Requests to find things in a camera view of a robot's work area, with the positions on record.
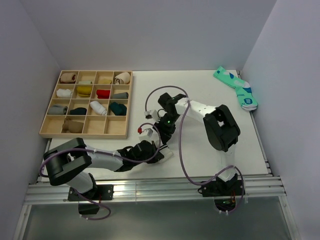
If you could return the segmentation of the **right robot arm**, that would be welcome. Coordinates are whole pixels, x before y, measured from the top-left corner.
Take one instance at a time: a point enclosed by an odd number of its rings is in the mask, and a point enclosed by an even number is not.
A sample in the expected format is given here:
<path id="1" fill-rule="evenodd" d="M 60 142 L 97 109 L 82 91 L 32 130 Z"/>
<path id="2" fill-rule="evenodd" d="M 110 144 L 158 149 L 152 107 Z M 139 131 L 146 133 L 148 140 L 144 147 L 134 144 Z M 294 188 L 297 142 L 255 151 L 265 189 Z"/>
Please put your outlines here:
<path id="1" fill-rule="evenodd" d="M 187 116 L 204 124 L 210 145 L 220 152 L 218 161 L 223 168 L 235 164 L 235 149 L 241 134 L 232 113 L 226 105 L 210 106 L 189 100 L 186 95 L 174 97 L 168 93 L 158 99 L 165 114 L 157 120 L 155 126 L 159 130 L 160 139 L 166 144 L 176 130 L 176 121 L 180 116 Z"/>

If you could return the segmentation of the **white sock with black stripes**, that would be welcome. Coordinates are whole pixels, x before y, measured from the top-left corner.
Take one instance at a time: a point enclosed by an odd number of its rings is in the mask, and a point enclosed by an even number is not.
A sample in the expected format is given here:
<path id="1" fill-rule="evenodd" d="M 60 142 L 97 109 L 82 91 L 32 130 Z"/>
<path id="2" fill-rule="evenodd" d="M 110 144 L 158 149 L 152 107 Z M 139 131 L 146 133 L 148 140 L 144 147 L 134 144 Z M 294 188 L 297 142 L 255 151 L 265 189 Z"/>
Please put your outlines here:
<path id="1" fill-rule="evenodd" d="M 168 145 L 162 145 L 156 155 L 156 164 L 164 163 L 173 157 L 173 152 L 170 150 Z"/>

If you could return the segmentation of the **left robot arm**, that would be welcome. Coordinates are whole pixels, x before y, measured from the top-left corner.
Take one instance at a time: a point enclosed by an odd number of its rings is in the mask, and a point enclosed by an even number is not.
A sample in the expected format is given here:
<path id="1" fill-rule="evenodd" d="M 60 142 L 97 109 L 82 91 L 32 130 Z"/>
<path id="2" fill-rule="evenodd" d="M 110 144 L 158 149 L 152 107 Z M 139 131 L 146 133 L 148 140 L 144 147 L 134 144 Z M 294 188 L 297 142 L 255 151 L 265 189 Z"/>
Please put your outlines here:
<path id="1" fill-rule="evenodd" d="M 83 138 L 74 138 L 43 155 L 42 167 L 52 186 L 66 184 L 86 200 L 96 197 L 98 187 L 86 168 L 106 169 L 112 172 L 128 172 L 142 164 L 155 164 L 165 159 L 160 147 L 154 141 L 143 140 L 135 146 L 115 151 L 103 151 L 86 145 Z"/>

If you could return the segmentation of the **tan ribbed sock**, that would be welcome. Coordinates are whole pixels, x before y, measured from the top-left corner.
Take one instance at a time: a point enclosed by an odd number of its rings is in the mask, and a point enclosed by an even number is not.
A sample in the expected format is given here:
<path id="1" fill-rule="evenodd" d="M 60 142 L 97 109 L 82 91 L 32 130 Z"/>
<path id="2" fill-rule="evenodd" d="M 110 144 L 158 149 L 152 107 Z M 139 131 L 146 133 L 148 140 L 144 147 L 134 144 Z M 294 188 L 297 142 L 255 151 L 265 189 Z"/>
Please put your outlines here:
<path id="1" fill-rule="evenodd" d="M 81 134 L 83 131 L 84 123 L 79 121 L 74 121 L 66 118 L 62 125 L 62 131 L 64 133 Z"/>

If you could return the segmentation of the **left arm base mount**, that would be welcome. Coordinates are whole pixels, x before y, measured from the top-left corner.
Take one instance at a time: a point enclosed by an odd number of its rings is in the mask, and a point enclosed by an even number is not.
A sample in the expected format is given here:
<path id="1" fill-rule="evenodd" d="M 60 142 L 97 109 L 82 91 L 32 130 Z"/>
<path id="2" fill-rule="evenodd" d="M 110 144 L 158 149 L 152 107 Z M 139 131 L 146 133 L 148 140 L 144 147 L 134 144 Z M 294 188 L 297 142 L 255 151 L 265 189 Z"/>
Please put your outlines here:
<path id="1" fill-rule="evenodd" d="M 87 192 L 80 193 L 78 190 L 70 187 L 67 197 L 68 202 L 78 202 L 78 213 L 82 217 L 93 219 L 99 210 L 106 209 L 109 211 L 107 216 L 111 214 L 109 207 L 103 206 L 102 201 L 111 201 L 114 194 L 113 184 L 94 185 Z"/>

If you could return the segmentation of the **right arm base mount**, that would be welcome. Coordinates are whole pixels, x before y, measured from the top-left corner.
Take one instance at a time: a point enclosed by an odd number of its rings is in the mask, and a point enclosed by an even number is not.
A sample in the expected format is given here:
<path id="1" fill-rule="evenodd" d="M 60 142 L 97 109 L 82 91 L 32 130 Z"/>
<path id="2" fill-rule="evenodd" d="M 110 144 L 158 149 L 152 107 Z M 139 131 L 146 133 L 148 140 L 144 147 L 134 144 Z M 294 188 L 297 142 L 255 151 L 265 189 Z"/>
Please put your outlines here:
<path id="1" fill-rule="evenodd" d="M 217 178 L 208 184 L 201 186 L 197 192 L 204 198 L 224 197 L 214 200 L 215 207 L 224 213 L 229 213 L 237 206 L 236 197 L 245 196 L 245 188 L 241 180 L 230 180 L 224 182 Z"/>

